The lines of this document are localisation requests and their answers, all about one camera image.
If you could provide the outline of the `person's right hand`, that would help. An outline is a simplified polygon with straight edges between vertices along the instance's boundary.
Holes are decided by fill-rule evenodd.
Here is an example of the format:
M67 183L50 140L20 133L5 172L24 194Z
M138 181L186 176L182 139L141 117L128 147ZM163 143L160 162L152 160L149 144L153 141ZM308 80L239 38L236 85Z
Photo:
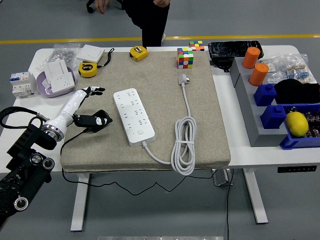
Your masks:
M94 7L102 15L105 14L105 10L108 8L110 0L95 0Z

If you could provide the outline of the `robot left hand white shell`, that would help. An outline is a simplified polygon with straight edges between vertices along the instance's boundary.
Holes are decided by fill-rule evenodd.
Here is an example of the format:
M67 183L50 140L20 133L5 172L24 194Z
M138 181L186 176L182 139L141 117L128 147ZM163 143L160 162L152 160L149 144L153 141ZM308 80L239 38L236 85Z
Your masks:
M98 86L88 86L77 90L62 106L57 116L44 123L42 130L59 142L65 137L67 127L72 123L77 127L89 129L102 129L107 126L113 120L104 110L101 110L98 116L76 114L76 111L80 108L85 98L93 95L102 95L103 91L105 91L105 89Z

